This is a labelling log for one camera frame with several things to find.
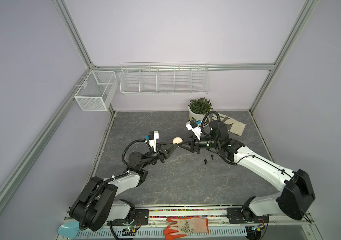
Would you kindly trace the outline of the pink earbud charging case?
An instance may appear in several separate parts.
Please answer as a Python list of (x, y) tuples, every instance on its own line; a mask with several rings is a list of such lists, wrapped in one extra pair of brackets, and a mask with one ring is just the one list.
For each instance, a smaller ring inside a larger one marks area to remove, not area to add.
[(180, 144), (183, 142), (183, 139), (181, 137), (176, 137), (172, 140), (173, 144)]

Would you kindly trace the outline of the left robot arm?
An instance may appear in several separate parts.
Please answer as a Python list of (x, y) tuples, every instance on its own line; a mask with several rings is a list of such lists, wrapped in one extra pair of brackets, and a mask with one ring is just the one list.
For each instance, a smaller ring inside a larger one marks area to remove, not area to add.
[(162, 163), (176, 150), (178, 144), (153, 146), (148, 140), (134, 140), (123, 151), (125, 171), (107, 179), (92, 177), (70, 208), (69, 215), (79, 224), (79, 230), (99, 230), (105, 222), (122, 221), (131, 224), (135, 218), (135, 205), (117, 199), (126, 190), (140, 186), (148, 172), (144, 167)]

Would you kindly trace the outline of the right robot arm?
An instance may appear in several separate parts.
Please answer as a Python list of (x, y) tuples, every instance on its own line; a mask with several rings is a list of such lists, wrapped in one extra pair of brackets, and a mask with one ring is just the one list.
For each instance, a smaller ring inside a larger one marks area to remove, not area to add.
[(245, 222), (280, 214), (296, 221), (309, 219), (306, 212), (315, 200), (315, 193), (307, 172), (284, 168), (230, 138), (226, 124), (216, 111), (208, 112), (201, 121), (190, 120), (186, 127), (192, 134), (179, 147), (192, 153), (213, 150), (225, 163), (245, 167), (277, 189), (276, 194), (253, 196), (242, 205), (240, 215)]

